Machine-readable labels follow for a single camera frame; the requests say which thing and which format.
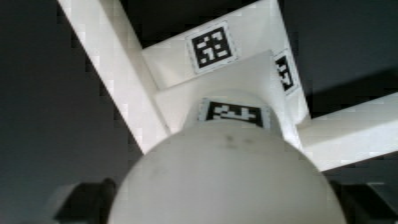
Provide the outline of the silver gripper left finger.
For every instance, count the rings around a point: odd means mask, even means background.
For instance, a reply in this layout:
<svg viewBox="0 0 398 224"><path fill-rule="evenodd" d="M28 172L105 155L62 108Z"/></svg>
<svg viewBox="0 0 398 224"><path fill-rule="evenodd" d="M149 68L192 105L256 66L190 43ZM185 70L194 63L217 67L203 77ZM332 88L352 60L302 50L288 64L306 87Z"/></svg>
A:
<svg viewBox="0 0 398 224"><path fill-rule="evenodd" d="M62 185L44 206L44 224L107 224L117 185L110 178L99 182Z"/></svg>

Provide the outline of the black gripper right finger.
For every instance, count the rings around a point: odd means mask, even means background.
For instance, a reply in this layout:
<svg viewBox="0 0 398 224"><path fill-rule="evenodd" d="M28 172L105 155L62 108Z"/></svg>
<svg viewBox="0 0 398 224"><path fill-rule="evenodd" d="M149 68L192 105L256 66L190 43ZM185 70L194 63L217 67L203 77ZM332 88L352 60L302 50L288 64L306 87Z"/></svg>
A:
<svg viewBox="0 0 398 224"><path fill-rule="evenodd" d="M398 224L398 196L382 182L330 182L346 224Z"/></svg>

